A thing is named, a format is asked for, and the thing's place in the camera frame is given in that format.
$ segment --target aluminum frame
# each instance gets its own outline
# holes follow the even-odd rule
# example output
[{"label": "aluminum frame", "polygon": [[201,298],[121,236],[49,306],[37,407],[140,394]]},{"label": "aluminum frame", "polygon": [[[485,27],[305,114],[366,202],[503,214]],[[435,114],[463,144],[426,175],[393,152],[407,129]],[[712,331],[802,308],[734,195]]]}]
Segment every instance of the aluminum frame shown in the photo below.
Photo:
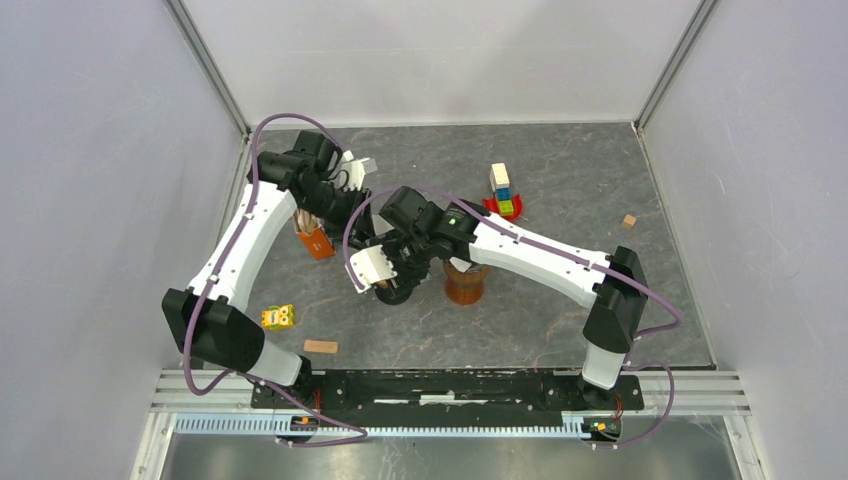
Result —
[{"label": "aluminum frame", "polygon": [[197,59],[197,63],[203,70],[203,74],[206,75],[206,78],[212,85],[212,89],[215,90],[215,94],[221,100],[236,130],[241,132],[243,136],[247,136],[250,133],[250,125],[247,123],[247,119],[241,112],[229,87],[227,87],[224,76],[218,70],[218,66],[215,65],[215,60],[212,58],[212,54],[209,53],[209,49],[206,47],[206,43],[203,41],[203,37],[200,35],[200,31],[197,29],[194,20],[192,20],[185,3],[182,0],[165,0],[165,4],[174,17],[174,21],[180,28],[183,37],[185,37],[194,57]]},{"label": "aluminum frame", "polygon": [[[195,380],[207,384],[220,370],[195,370]],[[573,375],[563,370],[562,375]],[[635,373],[639,377],[645,409],[625,412],[625,416],[656,416],[668,402],[668,377],[664,371]],[[680,417],[720,416],[724,418],[734,457],[743,480],[765,480],[769,478],[757,447],[756,429],[751,416],[748,399],[736,372],[732,371],[674,371],[675,401],[671,415]],[[131,480],[158,480],[165,465],[168,447],[174,433],[211,433],[203,428],[188,429],[186,419],[246,420],[238,427],[241,435],[268,435],[266,418],[286,419],[292,415],[303,415],[298,409],[254,410],[250,407],[253,385],[236,375],[230,375],[218,387],[202,397],[192,394],[186,387],[182,370],[163,370],[148,414],[141,445],[133,465]],[[578,417],[609,416],[610,411],[563,412],[564,425]],[[339,432],[327,432],[338,435]],[[558,436],[575,438],[568,427],[562,431],[544,429],[480,429],[478,432],[453,432],[451,429],[395,429],[375,432],[380,436],[466,436],[466,437],[538,437]]]},{"label": "aluminum frame", "polygon": [[666,63],[665,68],[663,68],[656,85],[654,85],[654,89],[651,90],[651,94],[648,95],[648,100],[645,102],[645,106],[642,107],[642,111],[639,112],[639,116],[636,117],[636,120],[633,122],[633,126],[636,128],[637,134],[640,137],[645,125],[647,125],[651,120],[651,117],[654,115],[654,112],[656,112],[663,97],[665,97],[672,80],[674,80],[674,77],[677,76],[677,72],[680,71],[680,67],[683,65],[686,57],[689,56],[689,52],[692,50],[692,45],[694,45],[695,40],[697,40],[698,36],[701,34],[704,25],[707,23],[707,20],[709,20],[710,15],[712,15],[713,9],[718,2],[719,0],[701,0],[701,3],[698,4],[698,8],[695,9],[695,13],[689,20],[689,24],[686,25],[686,29],[683,31],[683,35],[677,42],[677,46],[674,47],[674,51],[671,53],[671,57],[668,59],[668,63]]}]

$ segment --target gray floor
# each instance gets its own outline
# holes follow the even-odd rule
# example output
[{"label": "gray floor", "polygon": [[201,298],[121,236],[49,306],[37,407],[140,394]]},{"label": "gray floor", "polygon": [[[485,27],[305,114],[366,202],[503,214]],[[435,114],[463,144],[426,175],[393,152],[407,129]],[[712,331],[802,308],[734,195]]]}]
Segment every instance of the gray floor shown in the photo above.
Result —
[{"label": "gray floor", "polygon": [[[285,151],[295,135],[267,132],[261,148]],[[505,162],[513,192],[526,205],[519,225],[593,250],[612,252],[617,245],[635,250],[649,285],[686,315],[681,328],[637,344],[634,362],[711,363],[680,258],[629,125],[346,129],[338,135],[357,156],[377,160],[379,171],[366,180],[372,188],[417,183],[479,202],[490,193],[489,166]],[[619,226],[625,214],[638,218],[632,230]],[[259,318],[270,305],[294,304],[296,327],[269,335],[298,353],[306,339],[339,342],[336,355],[310,355],[319,368],[582,364],[581,330],[588,311],[569,298],[497,270],[486,280],[483,300],[460,307],[443,293],[441,265],[434,263],[431,272],[432,280],[406,304],[387,306],[373,293],[356,294],[341,253],[316,262],[287,225],[259,272],[247,313]],[[662,308],[649,303],[641,326],[669,321]]]},{"label": "gray floor", "polygon": [[[641,433],[656,420],[626,419]],[[543,438],[374,438],[291,450],[259,436],[177,435],[163,479],[722,479],[741,478],[720,417],[672,417],[655,437],[617,452]]]}]

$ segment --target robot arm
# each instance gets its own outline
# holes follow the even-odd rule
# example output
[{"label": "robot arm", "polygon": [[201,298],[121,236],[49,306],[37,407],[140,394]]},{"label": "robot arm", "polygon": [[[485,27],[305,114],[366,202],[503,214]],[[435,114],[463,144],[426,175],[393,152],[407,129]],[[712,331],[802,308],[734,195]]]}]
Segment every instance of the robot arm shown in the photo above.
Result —
[{"label": "robot arm", "polygon": [[[344,189],[335,188],[329,179],[334,155],[344,162],[340,167],[348,174],[349,187]],[[191,347],[193,357],[290,386],[302,370],[308,370],[308,361],[269,342],[262,328],[244,315],[253,282],[274,239],[298,208],[322,218],[328,229],[343,226],[368,195],[361,185],[373,162],[343,158],[323,135],[313,132],[301,132],[291,151],[264,152],[258,160],[259,184],[245,186],[236,215],[212,256],[186,290],[168,290],[162,310],[182,351],[192,311],[197,302],[203,302]],[[247,204],[257,187],[256,204],[248,214]],[[357,242],[373,237],[370,212],[366,213],[356,224]],[[225,252],[243,218],[247,222],[239,241]],[[219,273],[212,275],[222,256]],[[200,298],[210,280],[214,285],[206,298]]]},{"label": "robot arm", "polygon": [[[365,284],[376,284],[377,297],[386,303],[405,301],[426,276],[434,257],[465,267],[474,263],[492,265],[547,285],[591,308],[583,329],[589,346],[581,373],[597,387],[612,388],[630,351],[647,297],[589,266],[607,267],[646,284],[638,256],[624,247],[618,247],[613,255],[580,249],[524,230],[482,208],[477,211],[496,226],[510,230],[515,239],[479,222],[453,203],[442,210],[411,188],[399,189],[380,210],[380,216],[395,230],[379,238],[379,245],[351,257],[354,274]],[[533,240],[535,245],[522,240]],[[582,257],[589,266],[557,251]]]}]

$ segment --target green block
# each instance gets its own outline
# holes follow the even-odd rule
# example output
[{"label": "green block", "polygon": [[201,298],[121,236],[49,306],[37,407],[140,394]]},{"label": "green block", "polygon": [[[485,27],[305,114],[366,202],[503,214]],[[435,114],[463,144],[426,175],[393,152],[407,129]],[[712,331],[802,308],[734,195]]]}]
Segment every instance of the green block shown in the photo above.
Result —
[{"label": "green block", "polygon": [[508,217],[515,213],[515,209],[512,207],[512,200],[500,200],[498,202],[498,211],[502,217]]}]

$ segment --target white wall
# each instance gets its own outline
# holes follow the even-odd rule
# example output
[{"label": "white wall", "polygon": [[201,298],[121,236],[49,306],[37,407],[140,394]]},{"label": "white wall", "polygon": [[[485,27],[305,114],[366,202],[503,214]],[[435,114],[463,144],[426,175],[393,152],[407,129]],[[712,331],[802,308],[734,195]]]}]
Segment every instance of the white wall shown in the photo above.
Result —
[{"label": "white wall", "polygon": [[647,145],[776,478],[844,478],[848,7],[722,2]]},{"label": "white wall", "polygon": [[630,121],[698,0],[186,0],[252,124]]},{"label": "white wall", "polygon": [[239,135],[159,0],[3,2],[0,64],[0,478],[128,478]]}]

